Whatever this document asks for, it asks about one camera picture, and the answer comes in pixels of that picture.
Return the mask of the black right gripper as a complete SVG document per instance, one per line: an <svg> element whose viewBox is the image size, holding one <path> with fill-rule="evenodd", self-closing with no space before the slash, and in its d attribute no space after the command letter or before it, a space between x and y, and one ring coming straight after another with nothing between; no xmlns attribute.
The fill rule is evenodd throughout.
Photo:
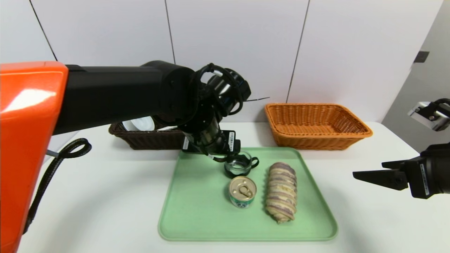
<svg viewBox="0 0 450 253"><path fill-rule="evenodd" d="M406 165L406 174L402 169ZM404 190L410 186L412 197L428 199L434 194L450 193L450 145L434 144L411 160L382 162L389 170L355 171L357 180L389 189Z"/></svg>

